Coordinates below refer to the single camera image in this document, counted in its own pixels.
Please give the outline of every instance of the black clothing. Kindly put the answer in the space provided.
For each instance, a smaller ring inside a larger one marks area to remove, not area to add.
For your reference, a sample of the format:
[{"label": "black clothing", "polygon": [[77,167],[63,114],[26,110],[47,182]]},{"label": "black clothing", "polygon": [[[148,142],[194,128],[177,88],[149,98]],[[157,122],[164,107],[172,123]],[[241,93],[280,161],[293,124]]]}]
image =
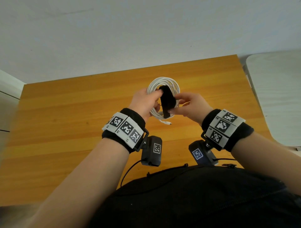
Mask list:
[{"label": "black clothing", "polygon": [[177,167],[115,191],[88,227],[301,227],[301,197],[283,182],[227,167]]}]

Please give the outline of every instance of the white cable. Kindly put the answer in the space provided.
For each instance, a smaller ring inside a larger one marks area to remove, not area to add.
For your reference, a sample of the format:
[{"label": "white cable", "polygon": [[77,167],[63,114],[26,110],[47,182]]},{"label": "white cable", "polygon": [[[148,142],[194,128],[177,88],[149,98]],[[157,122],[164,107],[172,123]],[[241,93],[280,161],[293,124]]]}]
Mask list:
[{"label": "white cable", "polygon": [[[156,88],[160,85],[167,85],[170,88],[173,96],[180,93],[180,88],[179,88],[179,85],[177,84],[177,82],[171,78],[166,78],[166,77],[159,77],[159,78],[156,78],[155,80],[153,80],[150,83],[150,85],[148,86],[146,93],[150,94],[151,92],[154,92],[156,90]],[[178,100],[176,101],[176,104],[175,104],[175,108],[176,107],[179,107]],[[164,124],[168,124],[168,125],[171,124],[171,122],[162,121],[162,119],[164,119],[163,112],[156,112],[155,108],[152,108],[150,113],[152,116],[157,118],[160,122],[162,122]]]}]

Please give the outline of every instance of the wristband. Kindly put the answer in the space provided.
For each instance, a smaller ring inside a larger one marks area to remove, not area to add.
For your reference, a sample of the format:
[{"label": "wristband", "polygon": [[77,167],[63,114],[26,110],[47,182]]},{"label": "wristband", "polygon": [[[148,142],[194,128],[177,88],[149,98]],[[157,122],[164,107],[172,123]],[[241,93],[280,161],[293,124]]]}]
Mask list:
[{"label": "wristband", "polygon": [[251,135],[252,127],[245,120],[227,110],[215,109],[202,122],[203,134],[217,150],[223,148],[231,152],[234,145],[242,138]]},{"label": "wristband", "polygon": [[104,131],[102,138],[109,138],[120,143],[131,153],[135,151],[135,145],[142,145],[146,129],[145,121],[138,113],[124,108],[115,113],[102,130]]}]

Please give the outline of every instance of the black cable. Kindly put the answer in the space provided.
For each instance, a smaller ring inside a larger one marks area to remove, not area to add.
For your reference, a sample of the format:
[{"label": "black cable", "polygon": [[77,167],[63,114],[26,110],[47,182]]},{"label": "black cable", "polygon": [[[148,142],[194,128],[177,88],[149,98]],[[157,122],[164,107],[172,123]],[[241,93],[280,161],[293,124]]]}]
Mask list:
[{"label": "black cable", "polygon": [[120,183],[120,188],[122,187],[122,182],[123,182],[123,180],[124,180],[124,178],[125,178],[125,176],[128,174],[128,172],[131,170],[131,168],[133,168],[135,165],[137,165],[139,162],[142,162],[142,161],[144,161],[145,159],[142,159],[142,160],[139,160],[139,161],[137,161],[134,165],[132,165],[128,170],[127,170],[127,172],[125,173],[125,175],[123,176],[123,178],[122,178],[122,180],[121,180],[121,183]]},{"label": "black cable", "polygon": [[233,159],[233,158],[215,158],[215,159],[212,159],[213,161],[218,161],[218,160],[233,160],[233,161],[236,161],[236,159]]}]

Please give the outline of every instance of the left hand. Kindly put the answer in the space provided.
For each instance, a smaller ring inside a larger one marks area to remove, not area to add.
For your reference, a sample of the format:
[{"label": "left hand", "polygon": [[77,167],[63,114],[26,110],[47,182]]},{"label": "left hand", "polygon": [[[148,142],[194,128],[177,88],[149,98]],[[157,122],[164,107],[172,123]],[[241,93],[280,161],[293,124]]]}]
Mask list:
[{"label": "left hand", "polygon": [[138,113],[145,122],[151,117],[150,111],[155,108],[158,112],[160,109],[160,104],[158,99],[162,96],[162,90],[156,90],[150,94],[146,94],[146,88],[137,91],[132,99],[129,109]]}]

